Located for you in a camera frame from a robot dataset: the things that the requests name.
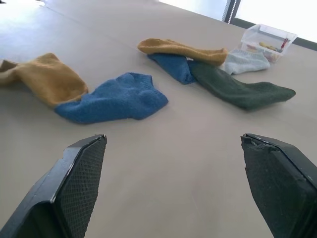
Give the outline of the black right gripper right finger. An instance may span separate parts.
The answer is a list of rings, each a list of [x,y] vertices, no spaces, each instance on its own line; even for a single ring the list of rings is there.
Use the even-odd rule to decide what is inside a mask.
[[[296,146],[246,133],[245,172],[274,238],[317,238],[317,166]]]

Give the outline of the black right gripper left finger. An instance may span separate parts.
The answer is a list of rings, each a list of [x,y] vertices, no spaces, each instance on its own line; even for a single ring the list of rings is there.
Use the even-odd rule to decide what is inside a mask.
[[[28,191],[0,238],[84,238],[98,197],[107,138],[94,135],[63,157]]]

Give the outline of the mustard yellow sock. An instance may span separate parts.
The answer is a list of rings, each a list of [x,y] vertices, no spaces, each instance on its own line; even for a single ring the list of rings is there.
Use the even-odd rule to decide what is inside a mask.
[[[24,83],[42,102],[54,108],[79,101],[88,93],[86,83],[53,53],[46,53],[25,63],[3,60],[0,86]]]
[[[170,39],[148,38],[141,41],[138,46],[141,52],[151,54],[175,54],[202,61],[214,66],[221,66],[228,55],[225,48],[220,50],[202,50],[193,48]]]

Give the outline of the blue sock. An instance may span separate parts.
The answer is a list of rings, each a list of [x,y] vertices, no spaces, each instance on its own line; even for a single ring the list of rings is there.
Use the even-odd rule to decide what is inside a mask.
[[[59,104],[54,112],[76,123],[145,119],[168,104],[150,75],[125,73],[98,86],[80,101]]]
[[[181,84],[196,82],[191,74],[188,60],[185,56],[175,54],[154,53],[147,57],[157,63],[166,73]]]

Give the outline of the dark green sock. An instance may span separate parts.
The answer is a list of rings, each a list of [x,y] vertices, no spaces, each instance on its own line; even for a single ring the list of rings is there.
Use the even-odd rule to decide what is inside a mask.
[[[246,111],[286,102],[296,95],[292,89],[269,82],[243,83],[225,71],[203,62],[188,63],[192,76],[211,94]]]

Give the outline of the light grey sock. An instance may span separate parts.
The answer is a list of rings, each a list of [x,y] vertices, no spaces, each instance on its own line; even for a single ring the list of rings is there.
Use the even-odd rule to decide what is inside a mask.
[[[270,63],[261,52],[250,52],[241,49],[230,51],[222,65],[229,75],[245,72],[255,72],[270,68]]]

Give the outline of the small colourful clips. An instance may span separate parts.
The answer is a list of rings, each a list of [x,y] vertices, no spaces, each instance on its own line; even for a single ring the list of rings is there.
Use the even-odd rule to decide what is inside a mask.
[[[269,62],[276,62],[281,57],[282,49],[267,45],[264,42],[259,42],[259,46],[262,48],[255,47],[249,44],[246,45],[249,51],[255,53],[262,53]]]

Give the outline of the clear plastic box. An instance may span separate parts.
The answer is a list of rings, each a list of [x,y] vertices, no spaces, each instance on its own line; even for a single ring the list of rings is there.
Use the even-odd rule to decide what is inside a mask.
[[[288,38],[289,40],[285,45],[283,52],[281,53],[281,57],[285,55],[289,46],[294,42],[295,39],[297,39],[297,35],[267,25],[256,24],[245,30],[240,46],[241,49],[248,51],[246,47],[247,44],[262,48],[259,46],[259,42],[264,42],[267,45],[280,49],[285,38]]]

